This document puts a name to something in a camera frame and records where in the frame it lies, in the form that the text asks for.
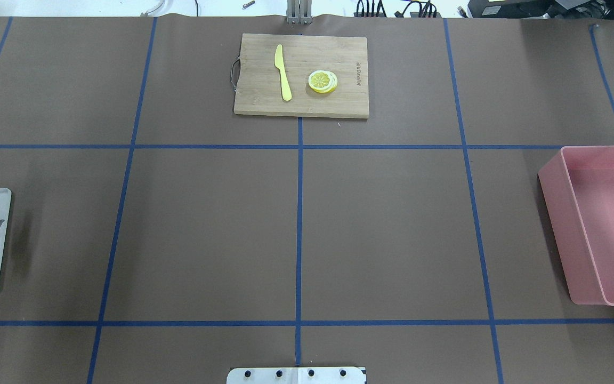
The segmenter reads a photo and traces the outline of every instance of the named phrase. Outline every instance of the blue tape grid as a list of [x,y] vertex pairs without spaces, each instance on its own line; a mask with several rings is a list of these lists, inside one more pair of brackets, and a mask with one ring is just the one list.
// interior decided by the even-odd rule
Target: blue tape grid
[[[5,45],[5,41],[9,34],[13,18],[10,17],[7,21],[3,32],[2,40],[0,41],[0,56]],[[497,378],[499,384],[504,382],[502,374],[501,357],[499,354],[499,343],[497,339],[496,326],[508,325],[568,325],[568,324],[614,324],[614,318],[541,318],[541,319],[496,319],[492,306],[492,298],[490,294],[490,286],[488,279],[487,263],[484,257],[484,248],[482,246],[482,234],[480,230],[480,217],[478,214],[477,203],[475,201],[475,190],[473,187],[473,177],[470,167],[469,150],[556,150],[561,146],[551,145],[470,145],[466,141],[465,129],[463,126],[463,115],[461,113],[461,102],[458,94],[458,85],[456,81],[456,73],[454,70],[454,58],[451,52],[451,39],[447,20],[443,20],[448,61],[451,74],[451,85],[454,90],[454,102],[456,104],[456,117],[458,120],[458,129],[461,138],[460,145],[305,145],[303,142],[302,117],[297,119],[297,145],[224,145],[224,144],[137,144],[136,136],[139,131],[139,119],[141,117],[141,107],[143,104],[144,92],[146,91],[146,83],[148,70],[153,51],[154,39],[156,34],[158,19],[153,19],[151,27],[151,35],[144,64],[143,78],[141,81],[141,90],[139,92],[139,103],[134,117],[134,127],[132,129],[132,139],[130,144],[0,144],[0,149],[129,149],[127,156],[127,164],[122,185],[122,194],[119,200],[117,209],[117,218],[115,220],[115,230],[113,233],[112,245],[110,248],[109,264],[107,267],[106,278],[104,282],[104,290],[101,299],[101,306],[97,321],[0,321],[0,326],[91,326],[95,327],[95,340],[92,349],[92,360],[90,362],[90,370],[87,375],[87,383],[93,381],[93,374],[98,357],[98,349],[101,340],[102,328],[115,326],[160,326],[160,327],[205,327],[205,326],[294,326],[295,328],[295,364],[300,365],[302,346],[301,346],[301,328],[302,326],[489,326],[492,336],[492,347],[495,355],[495,365],[497,369]],[[600,58],[599,49],[595,41],[594,29],[597,25],[589,27],[589,35],[592,41],[597,65],[599,65],[600,76],[603,85],[608,94],[608,98],[614,114],[614,98],[607,81],[603,64]],[[242,149],[242,150],[297,150],[298,152],[298,169],[297,169],[297,223],[296,223],[296,261],[295,261],[295,320],[294,321],[105,321],[105,311],[110,288],[110,278],[112,277],[112,268],[115,262],[115,251],[117,250],[117,241],[119,237],[120,225],[122,221],[122,213],[127,195],[127,186],[129,183],[132,160],[135,150],[148,149]],[[485,299],[487,304],[488,319],[468,319],[468,320],[375,320],[375,321],[303,321],[302,320],[302,185],[303,185],[303,165],[304,165],[304,150],[462,150],[465,163],[466,177],[468,183],[468,192],[470,192],[471,208],[473,211],[473,224],[475,226],[475,238],[478,244],[478,253],[480,255],[480,267],[482,269],[482,280],[485,291]]]

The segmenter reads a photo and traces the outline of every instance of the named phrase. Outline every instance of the white bracket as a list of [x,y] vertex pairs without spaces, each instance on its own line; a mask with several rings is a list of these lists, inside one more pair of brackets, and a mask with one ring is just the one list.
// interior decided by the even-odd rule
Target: white bracket
[[227,384],[366,384],[364,367],[232,369]]
[[312,24],[312,0],[288,0],[288,24]]

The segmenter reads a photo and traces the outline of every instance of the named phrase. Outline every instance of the yellow lemon slice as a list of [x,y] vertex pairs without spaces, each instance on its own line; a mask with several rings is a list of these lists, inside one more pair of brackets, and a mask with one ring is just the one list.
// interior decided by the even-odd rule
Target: yellow lemon slice
[[333,92],[338,86],[336,75],[327,70],[315,70],[307,80],[310,88],[320,94]]

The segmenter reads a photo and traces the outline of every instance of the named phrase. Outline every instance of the white cable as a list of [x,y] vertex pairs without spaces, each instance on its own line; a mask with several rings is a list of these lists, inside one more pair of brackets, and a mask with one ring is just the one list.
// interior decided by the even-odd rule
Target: white cable
[[160,0],[160,2],[158,2],[158,4],[155,7],[152,7],[150,10],[143,12],[143,14],[141,14],[141,17],[146,17],[146,15],[152,14],[153,12],[158,10],[158,8],[162,7],[164,3],[165,3],[165,0]]

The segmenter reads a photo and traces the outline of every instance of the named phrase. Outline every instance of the pink plastic container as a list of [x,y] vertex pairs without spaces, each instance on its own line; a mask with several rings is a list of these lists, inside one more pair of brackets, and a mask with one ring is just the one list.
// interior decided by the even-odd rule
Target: pink plastic container
[[614,306],[614,146],[563,147],[539,181],[570,298]]

